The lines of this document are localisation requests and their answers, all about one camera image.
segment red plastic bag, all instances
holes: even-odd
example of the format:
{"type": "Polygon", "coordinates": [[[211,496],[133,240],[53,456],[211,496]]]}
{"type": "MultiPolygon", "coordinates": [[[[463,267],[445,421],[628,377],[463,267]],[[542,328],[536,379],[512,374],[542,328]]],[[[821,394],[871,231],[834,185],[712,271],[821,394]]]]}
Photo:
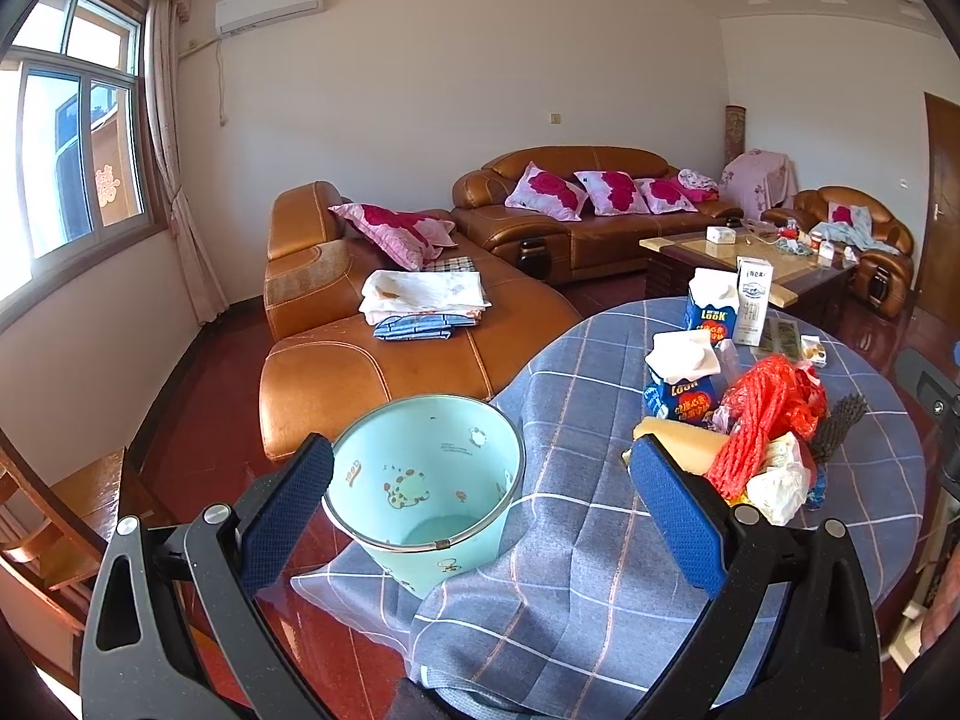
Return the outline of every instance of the red plastic bag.
{"type": "Polygon", "coordinates": [[[776,354],[744,373],[724,394],[723,405],[737,423],[707,480],[734,500],[760,471],[770,440],[791,431],[805,442],[813,437],[827,413],[827,394],[810,367],[795,368],[776,354]]]}

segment mint green bucket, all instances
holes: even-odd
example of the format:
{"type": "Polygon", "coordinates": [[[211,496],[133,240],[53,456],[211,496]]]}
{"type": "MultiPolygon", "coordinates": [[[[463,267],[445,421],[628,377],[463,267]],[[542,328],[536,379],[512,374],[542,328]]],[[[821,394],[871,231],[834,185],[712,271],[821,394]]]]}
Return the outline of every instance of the mint green bucket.
{"type": "Polygon", "coordinates": [[[395,400],[350,425],[333,454],[323,510],[412,594],[496,559],[526,459],[493,406],[395,400]]]}

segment window pane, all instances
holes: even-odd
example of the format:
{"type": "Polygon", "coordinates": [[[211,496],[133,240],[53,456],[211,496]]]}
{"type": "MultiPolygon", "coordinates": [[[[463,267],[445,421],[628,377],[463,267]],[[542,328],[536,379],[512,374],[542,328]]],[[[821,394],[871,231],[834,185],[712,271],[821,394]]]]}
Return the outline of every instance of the window pane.
{"type": "Polygon", "coordinates": [[[90,0],[80,0],[70,26],[67,55],[132,73],[133,27],[90,0]]]}
{"type": "Polygon", "coordinates": [[[69,5],[70,0],[40,0],[13,38],[13,45],[59,53],[69,5]]]}
{"type": "Polygon", "coordinates": [[[104,227],[143,212],[131,138],[131,95],[94,81],[90,88],[90,141],[97,170],[97,204],[104,227]]]}
{"type": "Polygon", "coordinates": [[[31,71],[23,101],[23,184],[34,256],[92,231],[80,162],[80,79],[31,71]]]}
{"type": "Polygon", "coordinates": [[[16,188],[18,62],[0,64],[0,300],[30,281],[30,247],[16,188]]]}

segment white wall-mounted air conditioner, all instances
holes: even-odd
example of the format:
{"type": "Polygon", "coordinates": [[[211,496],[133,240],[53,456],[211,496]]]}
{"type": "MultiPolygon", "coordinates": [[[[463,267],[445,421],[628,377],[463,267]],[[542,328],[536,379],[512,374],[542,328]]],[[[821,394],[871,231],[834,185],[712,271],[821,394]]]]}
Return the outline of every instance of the white wall-mounted air conditioner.
{"type": "Polygon", "coordinates": [[[323,0],[222,0],[217,3],[218,35],[235,35],[255,26],[320,13],[323,0]]]}

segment plaid fabric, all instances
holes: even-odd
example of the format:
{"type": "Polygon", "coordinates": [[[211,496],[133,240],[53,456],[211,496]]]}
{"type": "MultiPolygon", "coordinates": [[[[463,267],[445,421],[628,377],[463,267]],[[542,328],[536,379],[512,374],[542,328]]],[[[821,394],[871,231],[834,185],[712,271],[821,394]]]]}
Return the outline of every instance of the plaid fabric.
{"type": "Polygon", "coordinates": [[[424,265],[424,271],[433,271],[435,274],[454,274],[458,271],[476,271],[473,260],[469,257],[450,257],[448,260],[435,260],[424,265]]]}
{"type": "MultiPolygon", "coordinates": [[[[294,588],[344,624],[399,651],[412,680],[484,720],[525,712],[624,717],[669,663],[704,606],[675,566],[620,455],[644,414],[643,357],[680,328],[684,298],[630,303],[558,338],[494,403],[522,427],[527,473],[502,555],[445,581],[424,601],[356,544],[294,588]]],[[[872,601],[909,563],[923,512],[923,450],[893,387],[856,352],[820,335],[830,400],[862,392],[871,412],[827,467],[824,507],[850,527],[872,601]]],[[[740,348],[741,362],[754,361],[740,348]]],[[[746,689],[781,589],[768,593],[721,701],[746,689]]]]}
{"type": "Polygon", "coordinates": [[[418,338],[449,338],[454,327],[474,327],[476,319],[462,314],[411,314],[387,317],[373,328],[381,341],[416,341],[418,338]]]}

